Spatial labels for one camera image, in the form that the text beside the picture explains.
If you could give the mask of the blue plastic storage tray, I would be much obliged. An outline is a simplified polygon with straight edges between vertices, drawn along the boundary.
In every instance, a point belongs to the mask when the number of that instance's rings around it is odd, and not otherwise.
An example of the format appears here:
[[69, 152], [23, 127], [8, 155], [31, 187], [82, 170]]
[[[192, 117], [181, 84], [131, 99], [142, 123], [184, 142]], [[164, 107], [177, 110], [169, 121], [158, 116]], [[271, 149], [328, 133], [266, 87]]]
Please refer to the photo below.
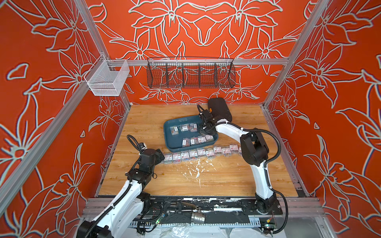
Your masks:
[[[188, 131], [181, 131], [181, 128], [185, 124], [190, 124], [190, 123], [195, 123], [197, 124], [198, 127], [198, 132], [191, 132], [190, 130]], [[172, 126], [177, 126], [179, 129], [179, 134], [173, 136], [170, 132], [170, 127]], [[189, 149], [197, 149], [201, 148], [204, 146], [212, 146], [214, 145], [219, 137], [217, 134], [213, 135], [214, 136], [214, 141], [213, 142], [206, 142], [203, 144], [195, 144], [195, 145], [189, 145], [189, 146], [183, 146], [183, 140], [188, 138], [191, 142], [192, 138], [196, 138], [195, 141], [198, 141], [197, 138], [199, 136], [204, 136], [200, 132], [200, 129], [202, 127], [202, 120], [198, 115], [196, 116], [188, 116], [188, 117], [183, 117], [183, 118], [177, 118], [177, 119], [172, 119], [169, 121], [166, 121], [163, 125], [163, 130], [164, 130], [164, 140], [165, 140], [165, 145], [166, 147], [171, 151], [171, 152], [180, 152], [184, 150], [189, 150]]]

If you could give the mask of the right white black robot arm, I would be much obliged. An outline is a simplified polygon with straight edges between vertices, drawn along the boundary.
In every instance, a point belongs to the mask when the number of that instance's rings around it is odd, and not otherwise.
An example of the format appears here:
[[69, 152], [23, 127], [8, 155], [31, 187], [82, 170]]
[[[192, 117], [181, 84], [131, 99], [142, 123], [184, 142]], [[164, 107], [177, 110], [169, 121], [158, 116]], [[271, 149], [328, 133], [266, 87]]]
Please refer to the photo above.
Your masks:
[[[281, 153], [279, 139], [271, 132], [263, 129], [245, 129], [231, 122], [223, 116], [231, 116], [227, 105], [220, 108], [210, 107], [204, 109], [197, 105], [199, 117], [202, 120], [202, 129], [207, 134], [213, 135], [222, 133], [240, 143], [242, 157], [251, 166], [256, 185], [257, 210], [261, 214], [266, 214], [275, 205], [277, 198], [273, 189], [267, 165], [276, 160]], [[263, 134], [271, 136], [277, 144], [277, 152], [273, 157], [269, 157], [269, 147]]]

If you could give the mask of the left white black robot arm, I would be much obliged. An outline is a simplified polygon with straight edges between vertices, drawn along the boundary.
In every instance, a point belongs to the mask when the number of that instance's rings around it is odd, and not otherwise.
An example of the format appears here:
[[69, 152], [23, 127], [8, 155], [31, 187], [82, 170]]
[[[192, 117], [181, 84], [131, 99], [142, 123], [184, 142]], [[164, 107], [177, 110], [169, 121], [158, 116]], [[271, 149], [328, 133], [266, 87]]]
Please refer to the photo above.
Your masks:
[[144, 192], [152, 178], [155, 166], [165, 156], [160, 149], [149, 149], [132, 135], [128, 141], [139, 152], [139, 158], [126, 173], [127, 180], [120, 192], [106, 208], [92, 221], [83, 221], [77, 230], [77, 238], [126, 238], [131, 223], [137, 225], [137, 232], [145, 234], [147, 224], [156, 228], [163, 216], [163, 205], [152, 203], [151, 195]]

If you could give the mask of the paper clip box tray left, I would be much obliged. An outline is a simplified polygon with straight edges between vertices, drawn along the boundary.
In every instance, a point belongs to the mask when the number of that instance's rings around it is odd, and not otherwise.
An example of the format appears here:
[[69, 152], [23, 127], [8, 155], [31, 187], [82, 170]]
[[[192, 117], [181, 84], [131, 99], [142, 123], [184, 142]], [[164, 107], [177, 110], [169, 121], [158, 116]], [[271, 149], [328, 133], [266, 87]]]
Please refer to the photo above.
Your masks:
[[179, 134], [179, 129], [178, 129], [177, 126], [172, 126], [172, 127], [170, 127], [170, 132], [171, 132], [171, 134], [172, 134], [173, 136], [175, 136], [175, 135], [178, 135], [178, 134]]

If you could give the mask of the black tool case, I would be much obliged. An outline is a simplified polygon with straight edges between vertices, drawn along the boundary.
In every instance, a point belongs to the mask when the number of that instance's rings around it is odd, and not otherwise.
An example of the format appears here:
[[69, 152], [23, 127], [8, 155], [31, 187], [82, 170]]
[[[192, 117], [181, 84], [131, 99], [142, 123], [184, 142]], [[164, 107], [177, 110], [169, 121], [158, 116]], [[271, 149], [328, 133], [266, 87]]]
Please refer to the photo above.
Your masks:
[[225, 119], [228, 122], [232, 122], [231, 112], [223, 98], [211, 98], [208, 100], [208, 111], [211, 114], [211, 121], [217, 123], [218, 121]]

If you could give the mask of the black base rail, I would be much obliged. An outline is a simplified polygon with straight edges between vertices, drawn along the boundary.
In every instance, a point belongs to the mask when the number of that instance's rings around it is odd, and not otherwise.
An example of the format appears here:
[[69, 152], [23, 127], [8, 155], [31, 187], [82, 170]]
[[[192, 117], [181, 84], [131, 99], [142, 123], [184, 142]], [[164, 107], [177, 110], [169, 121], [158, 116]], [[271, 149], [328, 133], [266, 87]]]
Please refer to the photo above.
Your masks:
[[210, 225], [219, 227], [259, 227], [270, 219], [282, 216], [283, 210], [277, 201], [268, 212], [259, 212], [254, 197], [181, 197], [153, 196], [150, 210], [139, 222], [134, 219], [131, 227], [152, 228], [157, 225]]

